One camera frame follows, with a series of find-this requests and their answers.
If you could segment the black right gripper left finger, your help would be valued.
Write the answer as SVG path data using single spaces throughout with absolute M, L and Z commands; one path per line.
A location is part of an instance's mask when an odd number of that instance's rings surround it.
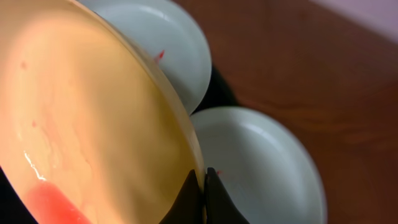
M 203 193 L 199 188 L 195 170 L 192 169 L 160 224 L 203 224 Z

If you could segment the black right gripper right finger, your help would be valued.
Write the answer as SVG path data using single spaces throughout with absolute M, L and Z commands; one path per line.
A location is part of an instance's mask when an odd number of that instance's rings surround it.
M 205 179 L 207 224 L 249 224 L 228 195 L 214 168 L 207 168 Z

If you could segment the pale green plate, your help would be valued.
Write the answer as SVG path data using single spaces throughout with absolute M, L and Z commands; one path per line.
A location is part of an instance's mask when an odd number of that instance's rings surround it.
M 326 223 L 322 180 L 307 150 L 283 125 L 241 107 L 190 117 L 205 167 L 218 173 L 249 223 Z

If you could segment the yellow plate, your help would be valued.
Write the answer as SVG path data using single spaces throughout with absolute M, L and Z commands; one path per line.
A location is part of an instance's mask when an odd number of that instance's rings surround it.
M 153 60 L 77 1 L 1 2 L 1 168 L 39 223 L 159 223 L 198 140 Z

